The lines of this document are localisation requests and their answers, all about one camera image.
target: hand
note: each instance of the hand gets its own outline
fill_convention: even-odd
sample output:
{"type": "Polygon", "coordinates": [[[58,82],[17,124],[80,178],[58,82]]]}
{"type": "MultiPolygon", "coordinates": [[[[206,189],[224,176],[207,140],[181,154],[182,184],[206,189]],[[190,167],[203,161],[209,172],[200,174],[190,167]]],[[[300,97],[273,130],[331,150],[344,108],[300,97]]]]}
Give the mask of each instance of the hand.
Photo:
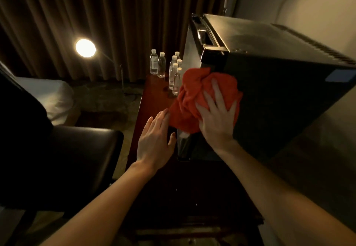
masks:
{"type": "Polygon", "coordinates": [[[195,106],[202,116],[199,128],[207,143],[217,152],[217,150],[224,149],[227,142],[233,139],[234,116],[237,102],[235,101],[230,110],[227,111],[216,79],[212,79],[211,84],[215,92],[216,104],[213,98],[206,91],[203,91],[210,111],[197,102],[195,102],[195,106]]]}
{"type": "Polygon", "coordinates": [[[137,148],[137,161],[142,162],[156,173],[172,156],[176,146],[176,133],[172,133],[167,145],[167,131],[170,114],[168,109],[150,117],[142,131],[137,148]]]}

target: black mini fridge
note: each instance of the black mini fridge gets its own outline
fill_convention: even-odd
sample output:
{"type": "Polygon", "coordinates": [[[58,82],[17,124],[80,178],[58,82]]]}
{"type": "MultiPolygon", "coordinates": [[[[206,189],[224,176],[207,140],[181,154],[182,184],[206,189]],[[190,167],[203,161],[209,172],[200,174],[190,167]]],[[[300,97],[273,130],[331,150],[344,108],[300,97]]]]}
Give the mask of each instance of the black mini fridge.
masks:
{"type": "MultiPolygon", "coordinates": [[[[243,92],[234,138],[253,157],[273,157],[356,83],[356,61],[288,27],[192,15],[183,72],[210,67],[243,92]]],[[[178,158],[217,160],[201,133],[178,132],[178,158]]]]}

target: chair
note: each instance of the chair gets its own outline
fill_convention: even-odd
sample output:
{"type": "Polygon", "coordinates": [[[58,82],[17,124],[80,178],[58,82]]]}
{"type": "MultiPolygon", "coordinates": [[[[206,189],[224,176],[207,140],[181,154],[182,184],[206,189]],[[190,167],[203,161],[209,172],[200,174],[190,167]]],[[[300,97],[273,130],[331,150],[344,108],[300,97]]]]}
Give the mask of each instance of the chair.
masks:
{"type": "Polygon", "coordinates": [[[123,134],[54,126],[44,107],[0,67],[0,205],[78,212],[111,183],[123,134]]]}

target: orange cloth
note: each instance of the orange cloth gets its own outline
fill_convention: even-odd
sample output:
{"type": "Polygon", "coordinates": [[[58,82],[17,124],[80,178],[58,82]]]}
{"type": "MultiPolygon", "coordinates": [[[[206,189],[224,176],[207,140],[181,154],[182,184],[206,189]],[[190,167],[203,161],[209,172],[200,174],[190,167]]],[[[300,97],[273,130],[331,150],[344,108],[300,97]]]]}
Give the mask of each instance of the orange cloth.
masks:
{"type": "Polygon", "coordinates": [[[179,95],[169,109],[171,113],[170,126],[188,133],[200,131],[199,120],[202,118],[195,102],[209,109],[202,91],[205,90],[215,100],[215,93],[211,85],[212,78],[215,78],[219,84],[227,110],[230,110],[234,101],[237,101],[235,125],[240,110],[239,103],[243,96],[243,93],[238,91],[238,82],[235,77],[224,73],[210,74],[210,68],[191,68],[183,75],[179,95]]]}

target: curtain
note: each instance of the curtain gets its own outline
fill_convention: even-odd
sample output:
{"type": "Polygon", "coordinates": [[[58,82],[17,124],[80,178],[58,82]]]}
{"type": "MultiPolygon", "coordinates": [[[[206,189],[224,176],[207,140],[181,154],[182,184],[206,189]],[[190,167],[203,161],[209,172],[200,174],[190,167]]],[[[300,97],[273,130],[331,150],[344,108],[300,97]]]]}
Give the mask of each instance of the curtain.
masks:
{"type": "Polygon", "coordinates": [[[0,59],[19,76],[135,82],[149,54],[183,53],[191,13],[221,14],[224,0],[0,0],[0,59]],[[79,38],[94,42],[77,55],[79,38]],[[114,63],[105,57],[112,58],[114,63]]]}

